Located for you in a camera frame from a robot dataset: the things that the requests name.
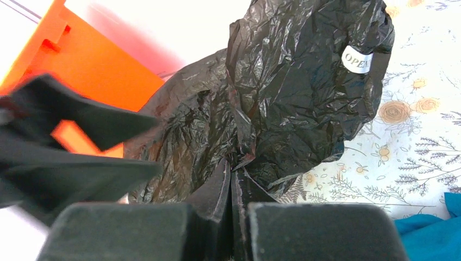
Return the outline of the black plastic trash bag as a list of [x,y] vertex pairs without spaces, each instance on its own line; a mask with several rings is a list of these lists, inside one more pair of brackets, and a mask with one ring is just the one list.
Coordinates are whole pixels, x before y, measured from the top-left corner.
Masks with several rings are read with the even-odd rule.
[[160,125],[124,156],[163,173],[130,203],[180,202],[220,160],[269,194],[340,159],[377,114],[394,43],[384,1],[253,1],[228,46],[179,70],[141,112]]

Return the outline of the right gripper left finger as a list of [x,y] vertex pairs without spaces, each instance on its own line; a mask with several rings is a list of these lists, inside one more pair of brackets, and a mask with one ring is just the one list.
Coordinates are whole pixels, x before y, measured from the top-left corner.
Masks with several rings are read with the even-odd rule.
[[73,204],[58,216],[38,260],[228,260],[230,178],[223,159],[181,203]]

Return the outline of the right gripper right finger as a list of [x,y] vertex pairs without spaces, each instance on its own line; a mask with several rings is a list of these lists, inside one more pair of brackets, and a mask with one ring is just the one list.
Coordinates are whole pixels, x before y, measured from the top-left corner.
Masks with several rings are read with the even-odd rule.
[[243,170],[230,179],[236,260],[407,260],[390,217],[370,204],[282,204]]

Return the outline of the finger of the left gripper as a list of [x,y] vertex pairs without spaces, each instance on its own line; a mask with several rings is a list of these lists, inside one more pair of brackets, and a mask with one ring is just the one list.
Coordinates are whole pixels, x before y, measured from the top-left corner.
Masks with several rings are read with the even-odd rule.
[[33,139],[2,127],[1,207],[19,206],[50,226],[73,203],[117,201],[161,174],[158,163],[123,159],[121,150],[97,152],[76,126],[53,127]]
[[74,92],[50,74],[42,74],[1,96],[5,125],[21,138],[62,150],[51,136],[62,120],[73,121],[105,151],[157,126],[148,115],[103,104]]

